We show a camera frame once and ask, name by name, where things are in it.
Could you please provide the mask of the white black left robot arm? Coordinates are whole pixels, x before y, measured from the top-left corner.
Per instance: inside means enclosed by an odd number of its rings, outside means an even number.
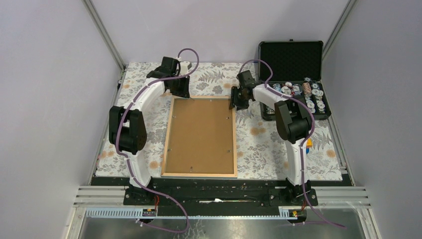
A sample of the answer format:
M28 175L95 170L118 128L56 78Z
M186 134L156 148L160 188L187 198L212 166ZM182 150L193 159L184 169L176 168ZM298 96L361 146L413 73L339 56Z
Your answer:
M190 74L194 71L189 61L163 57L161 65L150 71L141 90L123 106L113 106L109 111L109 142L117 154L125 158L130 174L130 184L138 187L135 198L144 205L154 200L153 189L148 187L148 171L143 148L147 142L144 112L166 91L173 96L189 98Z

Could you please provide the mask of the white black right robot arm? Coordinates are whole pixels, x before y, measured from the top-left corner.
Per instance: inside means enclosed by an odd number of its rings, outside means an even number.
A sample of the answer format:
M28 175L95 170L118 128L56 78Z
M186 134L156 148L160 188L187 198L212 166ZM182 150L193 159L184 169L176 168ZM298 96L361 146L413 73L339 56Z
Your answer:
M289 163L285 197L288 203L298 205L311 191L306 144L315 129L313 114L302 97L292 97L256 82L249 70L238 73L236 78L239 86L231 89L230 109L244 110L250 101L259 101L275 113L277 133L285 142Z

